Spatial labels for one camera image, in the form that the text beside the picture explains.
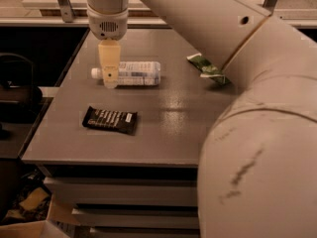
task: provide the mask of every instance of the green snack bag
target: green snack bag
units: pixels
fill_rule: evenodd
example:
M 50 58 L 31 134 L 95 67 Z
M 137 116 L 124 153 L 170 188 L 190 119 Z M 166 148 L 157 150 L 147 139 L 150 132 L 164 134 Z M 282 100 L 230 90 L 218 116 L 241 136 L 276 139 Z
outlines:
M 223 72 L 201 54 L 187 57 L 187 59 L 201 71 L 201 77 L 209 77 L 219 85 L 230 83 L 229 79 L 223 74 Z

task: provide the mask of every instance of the drawer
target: drawer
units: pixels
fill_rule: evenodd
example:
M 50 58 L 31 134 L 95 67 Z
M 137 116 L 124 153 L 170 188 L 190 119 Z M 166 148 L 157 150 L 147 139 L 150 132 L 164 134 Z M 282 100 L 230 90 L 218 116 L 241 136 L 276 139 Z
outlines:
M 91 238 L 199 238 L 199 230 L 91 228 Z
M 199 229 L 196 207 L 96 205 L 74 208 L 72 215 L 91 227 Z
M 196 181 L 128 178 L 46 178 L 67 203 L 197 206 Z

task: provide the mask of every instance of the cardboard box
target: cardboard box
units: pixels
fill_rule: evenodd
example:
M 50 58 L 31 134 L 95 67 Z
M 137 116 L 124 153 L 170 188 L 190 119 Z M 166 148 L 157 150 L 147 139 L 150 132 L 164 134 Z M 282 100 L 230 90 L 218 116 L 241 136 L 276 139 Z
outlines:
M 0 226 L 2 238 L 72 238 L 79 222 L 71 215 L 72 205 L 52 196 L 46 220 Z

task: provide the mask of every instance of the black snack wrapper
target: black snack wrapper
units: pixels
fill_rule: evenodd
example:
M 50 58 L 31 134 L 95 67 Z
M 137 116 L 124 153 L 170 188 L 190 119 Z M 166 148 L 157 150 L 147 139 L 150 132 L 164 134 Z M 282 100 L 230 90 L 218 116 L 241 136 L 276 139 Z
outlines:
M 90 129 L 116 131 L 133 135 L 137 117 L 137 112 L 110 111 L 89 106 L 82 126 Z

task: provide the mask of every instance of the white bottle cap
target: white bottle cap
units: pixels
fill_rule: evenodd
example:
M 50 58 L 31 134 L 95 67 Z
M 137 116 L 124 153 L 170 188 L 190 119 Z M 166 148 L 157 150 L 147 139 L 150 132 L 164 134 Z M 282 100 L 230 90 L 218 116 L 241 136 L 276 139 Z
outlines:
M 94 67 L 91 69 L 91 77 L 93 79 L 102 79 L 102 70 L 99 67 Z

